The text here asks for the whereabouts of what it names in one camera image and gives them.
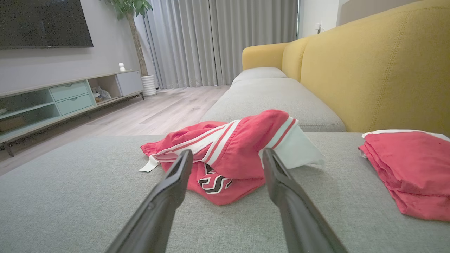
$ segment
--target folded cloth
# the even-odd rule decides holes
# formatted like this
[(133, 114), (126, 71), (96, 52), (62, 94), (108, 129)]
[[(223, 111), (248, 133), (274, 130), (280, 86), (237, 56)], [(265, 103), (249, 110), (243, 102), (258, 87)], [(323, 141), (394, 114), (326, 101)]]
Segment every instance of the folded cloth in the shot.
[(359, 147), (372, 163), (400, 212), (450, 221), (450, 141), (430, 133), (363, 135)]
[(287, 168), (320, 163), (322, 153), (286, 112), (267, 110), (230, 123), (202, 122), (168, 134), (163, 140), (141, 146), (149, 156), (142, 171), (160, 162), (167, 171), (178, 155), (193, 153), (188, 190), (216, 205), (225, 205), (265, 183), (262, 150), (272, 148)]

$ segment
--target red fabric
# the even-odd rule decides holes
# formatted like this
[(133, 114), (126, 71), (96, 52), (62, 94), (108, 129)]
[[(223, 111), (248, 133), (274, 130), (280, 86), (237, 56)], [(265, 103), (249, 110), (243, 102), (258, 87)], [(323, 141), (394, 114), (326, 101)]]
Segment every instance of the red fabric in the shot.
[[(279, 110), (267, 110), (259, 115), (242, 119), (231, 134), (219, 157), (213, 164), (212, 171), (206, 172), (206, 164), (196, 162), (192, 166), (192, 172), (188, 181), (188, 190), (196, 191), (216, 205), (232, 203), (265, 184), (264, 171), (258, 152), (263, 149), (287, 121), (289, 115)], [(164, 149), (194, 139), (199, 135), (224, 125), (223, 122), (202, 122), (170, 133), (163, 140), (155, 143), (147, 143), (141, 146), (142, 151), (150, 156)], [(205, 156), (205, 147), (194, 155), (194, 160)], [(162, 163), (164, 171), (168, 171), (172, 163)], [(208, 194), (204, 188), (213, 187), (213, 182), (218, 177), (224, 177), (224, 190), (217, 194)], [(203, 187), (199, 181), (209, 178), (209, 183)]]
[(359, 147), (400, 212), (450, 221), (450, 142), (422, 132), (369, 134)]

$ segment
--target wooden floor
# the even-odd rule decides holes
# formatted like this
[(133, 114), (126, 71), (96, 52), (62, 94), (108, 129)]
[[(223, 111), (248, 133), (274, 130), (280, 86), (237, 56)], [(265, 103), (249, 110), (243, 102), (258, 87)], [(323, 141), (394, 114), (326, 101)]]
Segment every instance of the wooden floor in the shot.
[(230, 86), (161, 90), (77, 117), (0, 152), (0, 176), (69, 142), (92, 136), (160, 135), (200, 122)]

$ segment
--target white plant pot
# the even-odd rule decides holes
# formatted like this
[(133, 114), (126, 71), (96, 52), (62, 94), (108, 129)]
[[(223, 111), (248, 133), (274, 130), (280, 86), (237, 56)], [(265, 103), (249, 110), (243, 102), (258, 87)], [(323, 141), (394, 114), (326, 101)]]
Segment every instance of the white plant pot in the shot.
[(144, 97), (156, 95), (154, 75), (141, 77), (144, 85)]

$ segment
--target sofa seat cushion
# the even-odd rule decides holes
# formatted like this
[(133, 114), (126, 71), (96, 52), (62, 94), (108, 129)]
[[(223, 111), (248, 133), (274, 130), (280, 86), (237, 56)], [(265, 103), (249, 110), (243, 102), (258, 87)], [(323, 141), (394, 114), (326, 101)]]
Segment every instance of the sofa seat cushion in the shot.
[(252, 79), (235, 83), (202, 117), (230, 122), (268, 109), (283, 110), (305, 132), (346, 132), (341, 119), (312, 92), (291, 78)]
[(278, 68), (274, 67), (260, 67), (260, 68), (250, 68), (242, 71), (234, 80), (233, 84), (244, 81), (251, 80), (257, 78), (273, 78), (273, 77), (286, 77), (286, 74), (283, 73)]
[[(448, 252), (450, 223), (402, 215), (370, 163), (360, 133), (307, 133), (324, 168), (290, 170), (350, 253)], [(69, 143), (0, 177), (0, 252), (104, 252), (163, 170), (140, 172), (140, 146), (164, 136)], [(287, 252), (266, 186), (216, 206), (191, 191), (177, 209), (168, 253)]]

